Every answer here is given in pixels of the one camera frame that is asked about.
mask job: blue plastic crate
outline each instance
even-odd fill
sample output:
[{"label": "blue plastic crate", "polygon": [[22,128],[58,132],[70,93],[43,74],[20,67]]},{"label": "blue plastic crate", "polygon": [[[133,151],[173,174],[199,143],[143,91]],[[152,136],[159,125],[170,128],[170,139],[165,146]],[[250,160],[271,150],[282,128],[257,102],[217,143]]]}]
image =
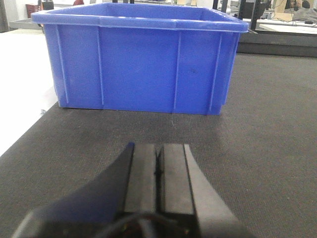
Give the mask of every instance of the blue plastic crate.
[{"label": "blue plastic crate", "polygon": [[37,12],[61,107],[220,114],[248,24],[199,7],[101,3]]}]

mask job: black table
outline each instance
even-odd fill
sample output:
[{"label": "black table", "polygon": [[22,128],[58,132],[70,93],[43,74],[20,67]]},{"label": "black table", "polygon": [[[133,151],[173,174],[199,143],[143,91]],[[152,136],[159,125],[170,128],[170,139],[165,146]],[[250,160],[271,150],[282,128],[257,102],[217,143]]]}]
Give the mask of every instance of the black table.
[{"label": "black table", "polygon": [[0,157],[0,237],[93,179],[129,142],[188,143],[259,238],[317,234],[317,59],[239,54],[220,116],[54,105]]}]

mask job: dark gray carpet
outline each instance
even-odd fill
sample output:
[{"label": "dark gray carpet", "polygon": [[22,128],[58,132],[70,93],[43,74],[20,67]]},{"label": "dark gray carpet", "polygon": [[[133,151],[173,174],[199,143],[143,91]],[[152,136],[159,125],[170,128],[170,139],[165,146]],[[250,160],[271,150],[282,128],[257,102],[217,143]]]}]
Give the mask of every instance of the dark gray carpet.
[{"label": "dark gray carpet", "polygon": [[189,143],[259,238],[317,234],[317,59],[238,55],[221,116],[53,106],[0,158],[0,237],[82,186],[129,141]]}]

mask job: cable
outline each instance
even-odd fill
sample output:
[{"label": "cable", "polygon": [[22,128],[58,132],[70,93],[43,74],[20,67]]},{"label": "cable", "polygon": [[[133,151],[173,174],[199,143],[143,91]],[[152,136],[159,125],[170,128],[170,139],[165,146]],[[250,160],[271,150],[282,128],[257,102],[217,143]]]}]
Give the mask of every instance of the cable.
[{"label": "cable", "polygon": [[181,234],[185,234],[185,231],[178,227],[177,222],[174,220],[155,213],[136,213],[123,217],[113,224],[110,224],[97,233],[94,238],[109,238],[127,230],[128,227],[136,226],[140,227],[144,238],[156,238],[156,233],[151,222],[157,222],[170,228],[171,231],[174,231],[175,235],[173,237],[175,238],[181,237]]}]

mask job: floor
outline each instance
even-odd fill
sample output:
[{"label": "floor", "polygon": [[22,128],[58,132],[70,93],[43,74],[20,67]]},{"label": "floor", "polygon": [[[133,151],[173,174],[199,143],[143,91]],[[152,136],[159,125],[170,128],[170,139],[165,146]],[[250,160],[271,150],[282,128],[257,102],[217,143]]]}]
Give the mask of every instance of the floor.
[{"label": "floor", "polygon": [[56,101],[45,36],[19,29],[0,34],[0,155]]}]

